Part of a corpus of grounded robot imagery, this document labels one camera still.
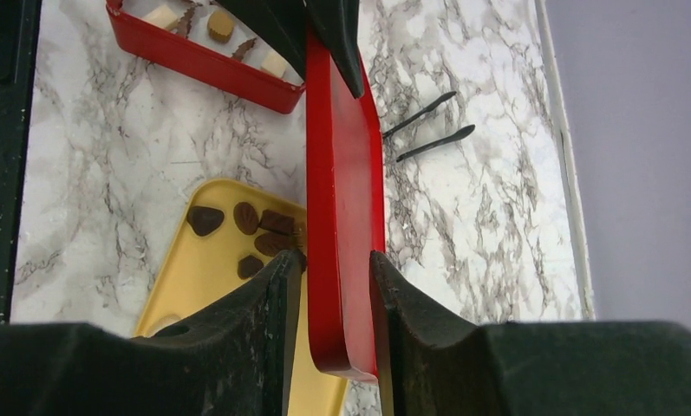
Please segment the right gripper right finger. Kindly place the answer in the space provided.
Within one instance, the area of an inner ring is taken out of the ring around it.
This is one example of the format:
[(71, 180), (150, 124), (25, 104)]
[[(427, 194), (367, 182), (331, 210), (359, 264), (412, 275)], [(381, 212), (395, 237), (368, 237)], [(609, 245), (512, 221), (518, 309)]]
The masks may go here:
[(691, 331), (673, 322), (476, 325), (369, 259), (385, 415), (691, 415)]

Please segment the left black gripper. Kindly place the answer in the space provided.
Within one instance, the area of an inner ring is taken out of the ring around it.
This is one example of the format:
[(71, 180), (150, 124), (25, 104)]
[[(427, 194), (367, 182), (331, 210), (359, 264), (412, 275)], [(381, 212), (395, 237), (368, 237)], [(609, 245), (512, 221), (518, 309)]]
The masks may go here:
[(355, 98), (365, 92), (358, 48), (359, 0), (219, 0), (306, 79), (307, 33), (329, 51)]

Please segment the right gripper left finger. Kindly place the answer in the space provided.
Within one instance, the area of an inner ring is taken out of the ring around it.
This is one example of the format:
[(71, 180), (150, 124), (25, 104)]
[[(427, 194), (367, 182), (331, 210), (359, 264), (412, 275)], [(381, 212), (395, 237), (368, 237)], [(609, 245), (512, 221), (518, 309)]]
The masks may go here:
[(285, 415), (304, 257), (150, 337), (84, 322), (0, 325), (0, 415)]

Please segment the white chocolate bar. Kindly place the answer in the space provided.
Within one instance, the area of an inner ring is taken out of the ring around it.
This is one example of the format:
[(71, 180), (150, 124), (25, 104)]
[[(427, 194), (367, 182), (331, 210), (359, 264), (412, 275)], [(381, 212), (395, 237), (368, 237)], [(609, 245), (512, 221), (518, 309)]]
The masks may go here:
[(145, 14), (141, 20), (155, 27), (171, 31), (177, 27), (180, 17), (167, 3), (163, 3)]

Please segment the red box lid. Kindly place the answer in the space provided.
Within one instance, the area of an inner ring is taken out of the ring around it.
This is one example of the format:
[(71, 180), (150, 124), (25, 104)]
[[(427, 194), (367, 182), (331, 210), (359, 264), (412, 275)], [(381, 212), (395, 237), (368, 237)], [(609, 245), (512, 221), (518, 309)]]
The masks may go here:
[(374, 383), (369, 259), (386, 245), (381, 123), (371, 91), (350, 93), (311, 29), (306, 75), (310, 352), (323, 373)]

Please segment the black tweezers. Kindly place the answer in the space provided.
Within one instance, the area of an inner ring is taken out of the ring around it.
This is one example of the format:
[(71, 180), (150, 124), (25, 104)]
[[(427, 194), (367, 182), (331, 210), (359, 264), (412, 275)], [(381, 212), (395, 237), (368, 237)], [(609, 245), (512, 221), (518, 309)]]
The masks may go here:
[[(434, 127), (434, 123), (437, 120), (447, 120), (446, 115), (436, 116), (434, 115), (434, 112), (440, 105), (455, 98), (457, 94), (458, 92), (456, 90), (441, 94), (434, 101), (427, 104), (414, 114), (409, 115), (405, 120), (402, 120), (390, 127), (381, 135), (383, 142), (388, 143), (392, 141), (394, 137), (398, 136), (402, 130), (410, 128), (414, 123), (417, 124), (417, 127), (414, 128), (414, 133), (416, 134), (416, 139), (414, 140), (415, 145), (409, 150), (406, 150), (406, 152), (399, 154), (394, 160), (396, 163), (415, 158), (420, 154), (432, 151), (438, 147), (450, 145), (452, 143), (464, 140), (476, 130), (476, 126), (474, 124), (469, 124), (456, 128), (450, 134), (446, 134), (447, 130), (445, 127)], [(430, 141), (427, 141), (426, 136), (422, 138), (419, 136), (419, 131), (427, 127), (429, 128), (428, 132), (434, 136), (434, 139)]]

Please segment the white square chocolate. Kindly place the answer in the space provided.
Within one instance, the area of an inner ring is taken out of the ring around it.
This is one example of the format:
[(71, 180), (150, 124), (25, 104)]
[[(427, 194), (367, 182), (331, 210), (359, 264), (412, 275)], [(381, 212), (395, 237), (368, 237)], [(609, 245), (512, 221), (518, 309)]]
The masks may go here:
[(278, 52), (271, 49), (261, 62), (259, 69), (268, 75), (283, 79), (288, 67), (288, 62)]

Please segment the round caramel chocolate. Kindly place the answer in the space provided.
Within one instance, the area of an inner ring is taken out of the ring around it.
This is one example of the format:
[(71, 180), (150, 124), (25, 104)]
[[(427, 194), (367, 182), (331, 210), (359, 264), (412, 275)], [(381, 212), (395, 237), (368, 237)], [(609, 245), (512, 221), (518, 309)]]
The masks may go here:
[(208, 36), (215, 42), (228, 43), (235, 27), (235, 21), (224, 10), (213, 11), (207, 21)]

